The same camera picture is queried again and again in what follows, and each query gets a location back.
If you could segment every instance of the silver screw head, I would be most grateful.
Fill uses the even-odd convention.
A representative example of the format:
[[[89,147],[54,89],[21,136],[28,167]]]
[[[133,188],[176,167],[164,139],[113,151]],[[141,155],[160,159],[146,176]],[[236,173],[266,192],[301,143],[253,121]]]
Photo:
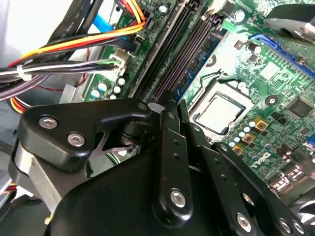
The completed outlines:
[[[252,226],[249,220],[243,214],[237,213],[236,219],[237,219],[238,224],[242,227],[243,230],[245,230],[248,233],[252,231]]]
[[[39,119],[38,123],[45,129],[54,129],[58,125],[58,122],[52,117],[42,117]]]
[[[284,228],[284,230],[285,230],[288,234],[291,233],[290,226],[286,223],[285,220],[280,219],[280,223],[281,223],[282,227]]]
[[[143,103],[138,103],[138,108],[140,108],[142,111],[146,111],[148,109]]]
[[[171,192],[171,200],[175,206],[183,208],[186,205],[185,196],[178,190],[173,190]]]
[[[296,221],[296,220],[292,220],[293,221],[293,225],[296,228],[296,230],[298,232],[300,232],[301,234],[304,234],[304,229],[303,227]]]
[[[223,149],[223,151],[227,151],[227,147],[225,145],[221,144],[220,146]]]
[[[81,134],[72,133],[68,135],[68,142],[75,147],[81,147],[85,143],[85,139]]]

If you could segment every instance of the cable tie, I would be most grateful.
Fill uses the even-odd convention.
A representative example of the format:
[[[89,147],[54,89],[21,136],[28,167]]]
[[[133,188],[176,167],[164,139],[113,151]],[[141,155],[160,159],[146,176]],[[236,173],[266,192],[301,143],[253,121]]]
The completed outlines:
[[[26,75],[24,73],[22,65],[17,65],[16,66],[16,70],[17,70],[17,72],[18,72],[18,74],[19,74],[19,76],[21,77],[22,80],[30,81],[32,79],[32,75]]]

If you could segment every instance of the ram slot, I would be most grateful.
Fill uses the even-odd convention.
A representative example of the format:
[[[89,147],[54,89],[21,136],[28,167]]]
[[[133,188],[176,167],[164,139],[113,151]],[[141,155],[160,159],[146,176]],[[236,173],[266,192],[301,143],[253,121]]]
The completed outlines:
[[[163,81],[153,93],[153,102],[157,102],[158,98],[165,90],[174,90],[182,76],[190,66],[192,59],[200,50],[202,43],[211,33],[212,24],[209,21],[199,20],[194,26],[189,38],[183,44],[176,59],[171,63],[162,76]]]
[[[185,30],[187,30],[192,20],[193,12],[198,8],[195,1],[190,1],[187,5],[180,3],[174,8],[170,16],[170,20],[166,25],[167,32],[161,34],[156,40],[156,47],[153,47],[143,62],[141,69],[136,77],[138,77],[137,86],[134,88],[131,97],[140,98],[152,85],[153,79],[164,65],[165,59],[172,52],[174,47],[179,43]]]

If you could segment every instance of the motherboard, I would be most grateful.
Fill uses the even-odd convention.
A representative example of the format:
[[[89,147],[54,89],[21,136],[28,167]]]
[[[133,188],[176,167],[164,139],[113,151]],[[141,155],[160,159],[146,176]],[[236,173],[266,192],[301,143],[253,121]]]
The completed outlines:
[[[210,143],[226,142],[276,192],[310,175],[298,159],[313,165],[315,45],[309,32],[287,38],[272,24],[275,7],[314,1],[139,2],[146,26],[129,39],[135,52],[108,47],[103,57],[120,69],[95,75],[85,101],[158,102],[171,90]],[[132,22],[123,13],[116,27]]]

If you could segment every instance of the white connector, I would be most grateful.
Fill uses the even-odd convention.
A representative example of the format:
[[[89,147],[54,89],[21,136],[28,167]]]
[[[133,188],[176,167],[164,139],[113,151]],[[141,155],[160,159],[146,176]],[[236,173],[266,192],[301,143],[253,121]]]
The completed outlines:
[[[115,69],[115,74],[117,74],[117,77],[120,77],[124,74],[128,57],[128,53],[121,49],[116,49],[116,51],[109,56],[109,59],[120,61],[120,64],[117,64],[118,68]]]

